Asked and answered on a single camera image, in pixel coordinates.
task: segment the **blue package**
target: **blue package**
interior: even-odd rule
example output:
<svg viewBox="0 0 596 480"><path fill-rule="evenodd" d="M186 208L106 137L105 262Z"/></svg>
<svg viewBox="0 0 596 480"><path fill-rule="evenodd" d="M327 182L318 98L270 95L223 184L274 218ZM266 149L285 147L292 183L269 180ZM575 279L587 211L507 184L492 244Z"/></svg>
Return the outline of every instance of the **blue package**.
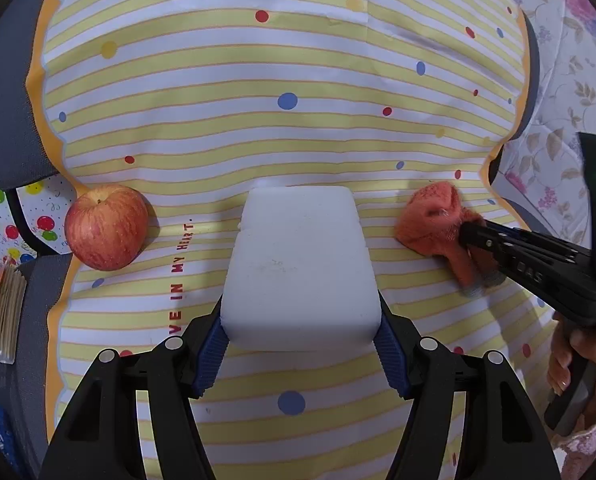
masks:
<svg viewBox="0 0 596 480"><path fill-rule="evenodd" d="M15 439L11 425L9 424L8 417L2 408L0 408L0 451L6 461L11 465L11 468L20 476L22 479L28 479L26 468L23 460L20 459L17 446L15 445Z"/></svg>

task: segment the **human hand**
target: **human hand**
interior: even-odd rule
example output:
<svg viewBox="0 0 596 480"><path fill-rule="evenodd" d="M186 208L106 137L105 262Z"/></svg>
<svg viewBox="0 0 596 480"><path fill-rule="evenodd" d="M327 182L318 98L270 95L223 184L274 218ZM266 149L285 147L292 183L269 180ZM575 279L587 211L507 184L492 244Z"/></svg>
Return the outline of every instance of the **human hand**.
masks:
<svg viewBox="0 0 596 480"><path fill-rule="evenodd" d="M554 319L558 321L558 326L552 337L552 354L549 358L547 382L556 395L561 395L571 382L568 367L573 356L572 348L582 357L596 364L596 330L577 328L567 339L564 335L564 318L560 314L555 314ZM594 397L590 399L583 415L586 428L596 422L596 389Z"/></svg>

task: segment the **white rectangular block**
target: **white rectangular block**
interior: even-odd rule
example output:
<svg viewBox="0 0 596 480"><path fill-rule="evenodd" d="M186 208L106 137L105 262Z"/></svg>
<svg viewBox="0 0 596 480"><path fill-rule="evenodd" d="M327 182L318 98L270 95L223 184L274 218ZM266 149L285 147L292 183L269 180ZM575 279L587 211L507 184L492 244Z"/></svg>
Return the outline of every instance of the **white rectangular block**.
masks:
<svg viewBox="0 0 596 480"><path fill-rule="evenodd" d="M366 345L380 317L349 189L249 192L222 296L222 326L234 345L266 351Z"/></svg>

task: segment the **silver screw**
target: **silver screw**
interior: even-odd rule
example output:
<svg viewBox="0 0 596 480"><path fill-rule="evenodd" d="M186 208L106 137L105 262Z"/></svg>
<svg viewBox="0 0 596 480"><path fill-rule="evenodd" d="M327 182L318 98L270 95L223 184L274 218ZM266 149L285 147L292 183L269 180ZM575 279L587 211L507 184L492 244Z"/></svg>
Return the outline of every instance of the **silver screw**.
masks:
<svg viewBox="0 0 596 480"><path fill-rule="evenodd" d="M98 359L103 363L110 363L115 359L115 352L110 349L102 350L100 355L98 355Z"/></svg>
<svg viewBox="0 0 596 480"><path fill-rule="evenodd" d="M430 337L424 337L420 340L420 346L428 351L433 351L438 348L438 341Z"/></svg>
<svg viewBox="0 0 596 480"><path fill-rule="evenodd" d="M178 348L180 348L180 346L182 346L182 338L178 337L177 335L170 337L165 341L165 346L169 350L177 350Z"/></svg>
<svg viewBox="0 0 596 480"><path fill-rule="evenodd" d="M502 364L502 362L505 360L503 355L500 352L496 352L495 350L487 354L487 359L489 359L489 361L491 361L494 365Z"/></svg>

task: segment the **red apple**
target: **red apple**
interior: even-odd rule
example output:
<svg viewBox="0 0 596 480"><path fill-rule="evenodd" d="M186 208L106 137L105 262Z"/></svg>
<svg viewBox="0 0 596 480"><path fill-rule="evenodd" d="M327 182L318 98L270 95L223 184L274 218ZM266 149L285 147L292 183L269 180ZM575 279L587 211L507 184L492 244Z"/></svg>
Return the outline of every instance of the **red apple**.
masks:
<svg viewBox="0 0 596 480"><path fill-rule="evenodd" d="M106 184L84 193L64 219L66 243L82 263L117 270L138 255L148 213L142 195L130 187Z"/></svg>

